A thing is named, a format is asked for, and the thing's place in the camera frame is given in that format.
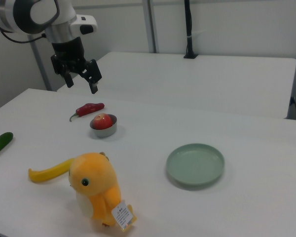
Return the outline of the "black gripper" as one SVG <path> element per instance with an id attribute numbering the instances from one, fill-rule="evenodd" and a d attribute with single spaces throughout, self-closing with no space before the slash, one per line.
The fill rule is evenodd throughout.
<path id="1" fill-rule="evenodd" d="M 88 82 L 91 93 L 98 91 L 97 84 L 102 78 L 97 62 L 92 59 L 86 61 L 81 37 L 64 43 L 52 43 L 55 54 L 51 62 L 55 74 L 60 75 L 68 88 L 73 86 L 70 72 L 82 72 L 82 77 Z"/>

